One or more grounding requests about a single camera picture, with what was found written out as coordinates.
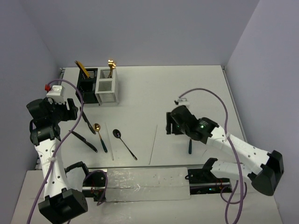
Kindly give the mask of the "gold spoon green handle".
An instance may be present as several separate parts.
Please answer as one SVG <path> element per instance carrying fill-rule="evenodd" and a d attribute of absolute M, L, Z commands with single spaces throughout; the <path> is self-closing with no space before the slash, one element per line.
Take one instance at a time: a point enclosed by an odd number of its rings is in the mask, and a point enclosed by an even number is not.
<path fill-rule="evenodd" d="M 192 139 L 189 139 L 188 154 L 192 154 Z"/>
<path fill-rule="evenodd" d="M 93 124 L 93 129 L 94 129 L 94 131 L 97 132 L 98 135 L 99 135 L 100 142 L 101 142 L 101 144 L 102 144 L 102 148 L 103 148 L 104 152 L 105 152 L 105 153 L 108 153 L 108 149 L 107 149 L 107 147 L 106 147 L 106 145 L 105 145 L 105 143 L 104 143 L 104 141 L 103 141 L 103 139 L 102 139 L 102 136 L 101 136 L 101 134 L 100 134 L 100 129 L 101 129 L 100 125 L 99 125 L 98 123 Z"/>

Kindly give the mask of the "gold knife green handle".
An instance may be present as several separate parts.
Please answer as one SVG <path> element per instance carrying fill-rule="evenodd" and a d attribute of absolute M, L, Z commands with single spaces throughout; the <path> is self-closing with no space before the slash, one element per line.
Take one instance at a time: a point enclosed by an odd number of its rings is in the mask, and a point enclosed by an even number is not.
<path fill-rule="evenodd" d="M 89 78 L 90 75 L 88 73 L 88 71 L 86 70 L 86 68 L 83 66 L 83 64 L 80 61 L 75 61 L 75 64 L 79 67 L 79 69 L 84 73 L 84 75 Z"/>

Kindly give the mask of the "black spoon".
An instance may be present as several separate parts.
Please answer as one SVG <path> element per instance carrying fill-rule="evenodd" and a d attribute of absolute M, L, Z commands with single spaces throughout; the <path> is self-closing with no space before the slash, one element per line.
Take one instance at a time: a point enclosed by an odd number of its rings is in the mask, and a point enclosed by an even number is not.
<path fill-rule="evenodd" d="M 126 149 L 129 151 L 129 153 L 132 155 L 132 157 L 134 158 L 135 161 L 138 160 L 138 158 L 135 156 L 135 154 L 129 149 L 129 147 L 127 146 L 127 144 L 123 141 L 123 139 L 121 138 L 121 132 L 118 129 L 114 129 L 113 130 L 113 136 L 115 138 L 118 138 L 121 140 L 121 142 L 123 143 L 123 145 L 126 147 Z"/>

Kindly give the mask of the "gold fork green handle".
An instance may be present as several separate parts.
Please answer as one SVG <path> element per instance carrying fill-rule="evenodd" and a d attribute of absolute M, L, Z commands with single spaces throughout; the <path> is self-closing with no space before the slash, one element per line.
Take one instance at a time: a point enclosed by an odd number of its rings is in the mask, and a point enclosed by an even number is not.
<path fill-rule="evenodd" d="M 113 69 L 114 69 L 114 60 L 113 59 L 108 59 L 108 66 L 110 68 L 108 78 L 112 78 L 112 76 L 113 76 Z"/>
<path fill-rule="evenodd" d="M 112 66 L 110 67 L 110 78 L 112 78 L 112 76 L 113 76 L 113 69 L 116 68 L 116 64 L 117 64 L 116 61 L 112 62 Z"/>

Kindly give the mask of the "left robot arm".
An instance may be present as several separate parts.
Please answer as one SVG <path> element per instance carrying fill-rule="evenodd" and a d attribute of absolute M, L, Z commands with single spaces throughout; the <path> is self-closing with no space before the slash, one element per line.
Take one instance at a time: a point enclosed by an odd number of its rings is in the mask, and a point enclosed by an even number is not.
<path fill-rule="evenodd" d="M 83 162 L 64 168 L 60 151 L 63 140 L 58 124 L 78 121 L 78 108 L 71 98 L 61 104 L 52 98 L 44 98 L 28 103 L 27 109 L 32 116 L 30 140 L 39 155 L 44 177 L 40 190 L 44 200 L 35 205 L 52 224 L 64 224 L 88 211 L 82 188 L 92 179 Z"/>

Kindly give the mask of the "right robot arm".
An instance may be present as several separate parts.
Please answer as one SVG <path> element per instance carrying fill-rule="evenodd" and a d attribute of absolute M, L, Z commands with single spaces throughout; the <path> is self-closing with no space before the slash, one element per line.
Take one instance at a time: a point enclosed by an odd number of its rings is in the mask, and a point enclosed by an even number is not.
<path fill-rule="evenodd" d="M 235 157 L 236 162 L 210 158 L 204 164 L 203 177 L 207 182 L 228 178 L 250 183 L 259 193 L 272 196 L 284 173 L 283 156 L 273 150 L 259 149 L 229 133 L 209 118 L 197 119 L 185 105 L 166 114 L 166 133 L 185 134 L 194 141 Z"/>

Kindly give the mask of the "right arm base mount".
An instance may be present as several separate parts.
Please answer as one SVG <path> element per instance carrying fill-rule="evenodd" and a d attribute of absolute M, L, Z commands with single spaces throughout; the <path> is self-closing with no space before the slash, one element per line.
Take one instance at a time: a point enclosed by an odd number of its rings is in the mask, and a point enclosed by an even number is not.
<path fill-rule="evenodd" d="M 217 178 L 212 173 L 202 168 L 189 168 L 185 179 L 189 181 L 190 194 L 219 194 L 231 193 L 231 184 L 228 178 Z"/>

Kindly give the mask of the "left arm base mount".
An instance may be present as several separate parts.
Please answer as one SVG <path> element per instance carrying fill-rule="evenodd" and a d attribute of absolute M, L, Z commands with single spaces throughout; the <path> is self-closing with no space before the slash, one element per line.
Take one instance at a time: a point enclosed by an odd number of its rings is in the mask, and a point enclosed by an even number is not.
<path fill-rule="evenodd" d="M 108 185 L 107 173 L 103 170 L 90 172 L 83 181 L 83 195 L 92 198 L 94 202 L 101 205 L 105 202 L 105 194 Z"/>

